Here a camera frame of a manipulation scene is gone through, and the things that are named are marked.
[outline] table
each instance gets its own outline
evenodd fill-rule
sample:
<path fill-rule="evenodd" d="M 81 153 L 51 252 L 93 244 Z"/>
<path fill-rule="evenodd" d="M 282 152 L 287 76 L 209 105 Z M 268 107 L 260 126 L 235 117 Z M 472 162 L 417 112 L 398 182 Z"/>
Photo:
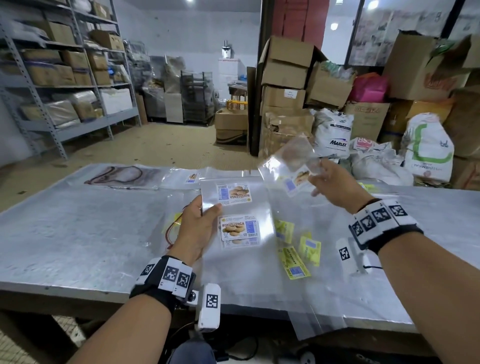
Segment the table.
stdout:
<path fill-rule="evenodd" d="M 49 315 L 112 315 L 128 299 L 145 263 L 162 254 L 166 223 L 200 193 L 83 185 L 94 168 L 87 166 L 0 214 L 0 329 L 42 363 L 64 362 L 75 350 Z M 480 267 L 480 193 L 424 187 L 394 191 L 427 236 Z M 222 286 L 223 312 L 285 319 L 289 311 L 297 334 L 306 337 L 341 325 L 415 332 L 383 271 L 338 278 L 334 242 L 346 234 L 346 212 L 320 204 L 299 215 L 291 201 L 277 202 L 274 212 L 311 224 L 313 237 L 323 243 L 322 270 L 295 286 L 303 304 L 287 304 L 282 295 L 237 295 Z M 285 284 L 289 289 L 290 282 Z M 318 327 L 312 325 L 317 320 Z M 37 325 L 44 329 L 38 331 Z M 49 342 L 57 341 L 52 352 L 46 331 Z"/>

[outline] aluminum sheet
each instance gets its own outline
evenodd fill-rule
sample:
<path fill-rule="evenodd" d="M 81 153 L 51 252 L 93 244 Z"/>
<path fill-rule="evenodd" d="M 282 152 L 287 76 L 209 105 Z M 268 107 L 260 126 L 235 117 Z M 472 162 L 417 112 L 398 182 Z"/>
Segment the aluminum sheet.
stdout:
<path fill-rule="evenodd" d="M 0 214 L 0 289 L 125 302 L 145 263 L 164 249 L 161 239 L 151 239 L 152 232 L 162 231 L 167 215 L 180 212 L 185 198 L 199 194 L 77 183 L 94 168 L 98 165 L 84 167 Z M 479 192 L 395 189 L 428 237 L 480 268 Z M 348 326 L 414 331 L 381 270 L 337 280 L 341 272 L 333 259 L 334 243 L 345 234 L 348 215 L 330 204 L 312 207 L 311 213 L 315 217 L 312 233 L 323 244 L 322 262 L 327 265 L 323 269 L 330 272 L 328 284 L 339 302 L 335 310 L 340 309 Z M 245 269 L 250 268 L 245 262 Z M 317 315 L 333 315 L 321 304 L 322 284 L 315 274 L 305 284 L 309 304 Z M 235 295 L 227 285 L 222 286 L 222 303 L 286 309 L 281 297 Z"/>

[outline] metal rack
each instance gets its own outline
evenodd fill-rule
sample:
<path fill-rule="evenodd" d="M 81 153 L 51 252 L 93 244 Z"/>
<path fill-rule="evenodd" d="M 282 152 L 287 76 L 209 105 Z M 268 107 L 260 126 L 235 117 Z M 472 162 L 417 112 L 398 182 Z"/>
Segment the metal rack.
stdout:
<path fill-rule="evenodd" d="M 185 122 L 208 125 L 215 114 L 211 72 L 180 72 L 180 90 Z"/>
<path fill-rule="evenodd" d="M 63 4 L 59 1 L 55 0 L 1 0 L 0 6 L 2 6 L 2 10 L 0 10 L 0 37 L 4 39 L 10 52 L 13 55 L 13 58 L 20 70 L 20 75 L 7 75 L 3 72 L 0 72 L 0 97 L 3 99 L 7 109 L 9 110 L 10 114 L 12 115 L 13 120 L 17 124 L 20 132 L 29 143 L 33 153 L 35 155 L 40 155 L 41 150 L 39 149 L 38 145 L 35 143 L 35 132 L 45 132 L 49 133 L 52 137 L 55 146 L 57 147 L 60 155 L 64 159 L 68 159 L 68 156 L 63 148 L 63 142 L 78 137 L 80 135 L 84 135 L 86 133 L 90 133 L 92 131 L 106 128 L 108 132 L 108 136 L 110 139 L 113 139 L 113 133 L 110 128 L 111 125 L 116 124 L 118 122 L 124 121 L 129 118 L 135 118 L 136 124 L 141 126 L 140 118 L 138 114 L 138 108 L 135 100 L 135 91 L 133 85 L 130 83 L 121 83 L 121 84 L 113 84 L 113 85 L 97 85 L 94 74 L 92 72 L 92 67 L 90 65 L 90 61 L 88 60 L 86 51 L 88 48 L 83 41 L 83 37 L 81 34 L 81 30 L 78 24 L 78 21 L 92 23 L 95 29 L 99 28 L 100 24 L 108 24 L 115 26 L 116 32 L 120 35 L 120 28 L 117 23 L 117 16 L 115 13 L 115 7 L 113 5 L 113 0 L 110 0 L 110 8 L 111 8 L 111 18 L 113 20 L 104 19 L 98 17 L 93 14 L 87 14 L 84 12 L 80 12 L 72 7 L 71 0 L 66 0 L 67 4 Z M 89 63 L 89 74 L 92 81 L 92 86 L 82 86 L 82 85 L 75 85 L 75 86 L 37 86 L 33 83 L 30 74 L 28 73 L 24 61 L 20 56 L 19 49 L 23 48 L 33 48 L 32 45 L 35 45 L 35 42 L 25 41 L 22 39 L 15 39 L 12 37 L 13 31 L 11 30 L 11 23 L 10 18 L 5 16 L 3 7 L 5 3 L 14 3 L 16 5 L 26 6 L 32 9 L 41 10 L 43 18 L 45 20 L 49 20 L 47 17 L 47 12 L 61 14 L 64 17 L 68 18 L 70 21 L 70 26 L 73 31 L 73 35 L 75 37 L 76 45 L 67 45 L 58 42 L 47 41 L 46 48 L 47 49 L 58 49 L 58 50 L 76 50 L 76 51 L 83 51 L 85 57 Z M 130 70 L 128 66 L 128 61 L 126 58 L 126 54 L 124 51 L 121 50 L 111 50 L 111 49 L 91 49 L 95 51 L 101 51 L 103 53 L 108 54 L 109 52 L 120 53 L 124 60 L 125 69 L 130 77 Z M 130 89 L 130 96 L 132 98 L 132 105 L 133 108 L 125 111 L 121 111 L 115 114 L 107 115 L 106 108 L 101 97 L 99 89 L 105 87 L 125 87 L 128 86 Z M 24 120 L 24 117 L 18 111 L 18 105 L 15 104 L 14 97 L 11 96 L 10 89 L 28 89 L 30 91 L 31 96 L 35 104 L 39 107 L 42 120 L 41 121 L 27 121 Z M 89 122 L 82 122 L 79 125 L 70 126 L 64 129 L 57 129 L 54 126 L 51 116 L 48 113 L 48 110 L 41 100 L 39 96 L 39 91 L 41 92 L 49 92 L 50 90 L 78 90 L 78 89 L 90 89 L 93 90 L 97 99 L 100 101 L 103 114 L 104 116 L 93 121 Z"/>

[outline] right hand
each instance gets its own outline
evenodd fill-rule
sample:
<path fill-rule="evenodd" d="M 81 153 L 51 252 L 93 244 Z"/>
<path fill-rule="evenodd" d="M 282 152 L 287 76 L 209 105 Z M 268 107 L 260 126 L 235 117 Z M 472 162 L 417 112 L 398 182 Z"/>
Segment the right hand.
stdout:
<path fill-rule="evenodd" d="M 350 214 L 356 214 L 374 198 L 345 168 L 326 158 L 319 163 L 325 172 L 308 177 L 308 181 L 315 186 L 312 196 L 322 194 L 332 204 L 343 207 Z"/>

